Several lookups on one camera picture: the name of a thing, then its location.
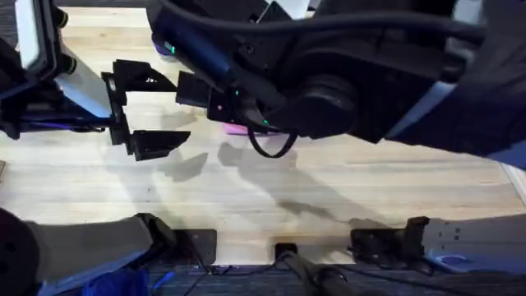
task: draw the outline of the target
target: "black cable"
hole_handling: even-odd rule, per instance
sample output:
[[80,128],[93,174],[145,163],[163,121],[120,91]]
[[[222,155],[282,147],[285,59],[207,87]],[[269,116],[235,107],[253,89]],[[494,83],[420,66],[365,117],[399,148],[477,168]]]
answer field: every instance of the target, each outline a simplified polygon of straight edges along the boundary
[[454,295],[458,295],[458,296],[479,296],[479,295],[476,295],[476,294],[471,294],[469,292],[458,291],[457,289],[446,288],[446,287],[435,285],[435,284],[426,284],[426,283],[417,282],[417,281],[413,281],[413,280],[396,279],[396,278],[392,278],[390,276],[385,276],[385,275],[375,275],[373,273],[356,270],[356,269],[353,269],[352,267],[348,267],[348,266],[337,266],[337,267],[342,269],[342,270],[344,270],[344,271],[353,272],[355,274],[363,275],[363,276],[370,277],[370,278],[373,278],[373,279],[387,280],[387,281],[390,281],[390,282],[393,282],[393,283],[397,283],[397,284],[406,284],[406,285],[410,285],[410,286],[413,286],[413,287],[424,288],[424,289],[431,289],[431,290],[446,292],[446,293],[450,293],[450,294],[454,294]]
[[278,159],[282,157],[283,155],[286,155],[287,152],[290,151],[290,149],[293,147],[294,143],[298,139],[298,134],[292,133],[288,135],[288,139],[285,142],[283,148],[281,148],[281,150],[278,151],[278,153],[271,155],[265,150],[263,150],[263,148],[261,148],[260,143],[257,142],[256,134],[251,128],[249,127],[247,128],[247,133],[248,133],[248,140],[250,140],[252,147],[254,147],[256,152],[259,153],[263,157],[271,158],[271,159]]
[[188,288],[187,292],[183,294],[183,296],[188,296],[195,288],[196,286],[207,276],[207,273],[202,274],[191,286]]
[[474,44],[481,44],[486,37],[486,29],[443,16],[433,16],[416,12],[360,12],[333,16],[319,16],[297,21],[272,21],[263,23],[242,23],[223,21],[198,16],[172,3],[170,0],[159,0],[164,7],[180,19],[196,27],[249,35],[277,35],[306,33],[322,30],[349,30],[391,27],[407,30],[434,31],[450,37],[462,39]]

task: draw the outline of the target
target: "black bracket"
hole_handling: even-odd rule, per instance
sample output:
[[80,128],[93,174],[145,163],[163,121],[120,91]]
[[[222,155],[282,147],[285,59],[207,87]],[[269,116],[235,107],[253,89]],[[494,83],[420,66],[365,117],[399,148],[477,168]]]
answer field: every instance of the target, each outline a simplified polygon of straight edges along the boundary
[[417,217],[409,219],[405,229],[354,229],[348,250],[358,262],[432,275],[433,269],[424,259],[422,245],[428,224],[429,218]]
[[152,69],[147,62],[117,60],[113,73],[102,73],[112,108],[113,124],[109,131],[113,145],[126,145],[128,155],[137,161],[168,156],[188,140],[190,132],[134,131],[130,134],[123,106],[127,105],[127,91],[175,92],[177,87],[165,76]]

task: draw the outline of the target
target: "wooden table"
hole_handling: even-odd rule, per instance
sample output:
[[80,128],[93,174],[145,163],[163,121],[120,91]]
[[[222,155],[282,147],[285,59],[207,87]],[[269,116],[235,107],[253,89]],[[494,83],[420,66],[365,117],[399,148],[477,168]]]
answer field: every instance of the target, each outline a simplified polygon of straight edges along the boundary
[[[95,72],[131,59],[177,81],[179,63],[161,60],[143,9],[64,8],[66,44]],[[118,220],[153,213],[174,228],[219,233],[218,264],[271,260],[275,242],[296,242],[316,261],[348,262],[351,219],[402,226],[409,217],[472,220],[526,213],[498,163],[350,136],[300,140],[280,160],[261,158],[243,136],[226,136],[203,111],[174,94],[129,94],[131,128],[189,130],[168,158],[136,163],[109,134],[46,132],[15,142],[0,206],[48,224]],[[280,136],[261,139],[277,149]]]

